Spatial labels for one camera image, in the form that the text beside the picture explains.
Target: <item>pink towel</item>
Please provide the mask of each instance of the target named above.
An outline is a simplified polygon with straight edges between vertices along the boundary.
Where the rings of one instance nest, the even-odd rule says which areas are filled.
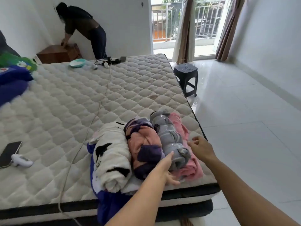
[[[188,161],[188,163],[180,170],[172,172],[172,174],[177,178],[184,176],[187,181],[201,178],[204,174],[201,165],[187,144],[187,140],[189,138],[188,129],[182,124],[179,114],[171,113],[168,118],[175,126],[175,130],[181,135],[183,139],[183,146],[187,148],[191,154],[191,159]]]

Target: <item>balcony railing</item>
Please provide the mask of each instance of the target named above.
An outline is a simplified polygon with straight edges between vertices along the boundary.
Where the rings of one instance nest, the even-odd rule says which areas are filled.
[[[215,38],[225,0],[197,1],[195,7],[196,38]],[[182,3],[152,5],[153,41],[177,38]]]

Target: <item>white quilted mattress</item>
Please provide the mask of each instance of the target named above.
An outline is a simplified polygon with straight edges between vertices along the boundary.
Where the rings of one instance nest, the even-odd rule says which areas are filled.
[[[190,130],[190,137],[202,135],[164,55],[128,57],[126,62],[111,67],[111,76],[110,70],[103,67],[97,70],[89,66],[72,69],[68,63],[54,63],[40,65],[33,77],[34,81],[23,95],[0,108],[1,148],[22,141],[20,154],[34,162],[30,168],[0,169],[2,224],[9,224],[8,218],[12,218],[4,216],[8,209],[23,207],[19,208],[20,212],[28,206],[41,205],[41,209],[47,206],[56,208],[50,204],[58,203],[66,171],[85,139],[100,102],[100,111],[88,130],[85,143],[103,123],[115,120],[126,123],[137,115],[149,117],[162,106],[181,115],[183,124]],[[96,214],[96,197],[89,176],[90,158],[84,145],[71,167],[62,198],[62,202],[93,206],[78,207],[74,210],[78,211],[77,216]],[[211,171],[204,163],[201,166],[204,177],[181,184],[177,187],[181,188],[178,193],[172,190],[174,187],[167,187],[174,194],[167,191],[169,193],[163,195],[161,206],[205,201],[218,192]],[[194,186],[212,190],[201,195],[193,190],[194,194],[189,195],[185,188]],[[46,215],[39,217],[37,221],[49,220]]]

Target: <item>brown curtain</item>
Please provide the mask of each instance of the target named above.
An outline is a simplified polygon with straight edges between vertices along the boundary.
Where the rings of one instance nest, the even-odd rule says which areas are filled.
[[[181,44],[180,44],[177,64],[187,63],[188,60],[190,16],[192,11],[193,0],[186,0],[186,1],[187,1],[187,7],[184,15]]]
[[[233,0],[233,7],[228,24],[225,26],[224,33],[220,39],[216,50],[215,58],[217,61],[225,61],[228,58],[230,47],[233,41],[237,21],[245,0]]]

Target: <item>hand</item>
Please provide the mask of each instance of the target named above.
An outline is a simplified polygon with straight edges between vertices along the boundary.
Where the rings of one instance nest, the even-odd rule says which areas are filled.
[[[180,182],[176,180],[176,177],[173,176],[168,169],[171,166],[171,158],[173,156],[173,152],[169,153],[164,159],[162,159],[154,168],[157,173],[163,173],[166,178],[166,183],[171,185],[179,185]]]
[[[62,42],[61,42],[61,46],[65,47],[67,45],[68,41],[64,39],[62,39]]]
[[[188,146],[191,147],[194,155],[204,163],[207,163],[210,160],[217,159],[213,147],[208,141],[201,136],[193,137],[193,142],[188,142]]]

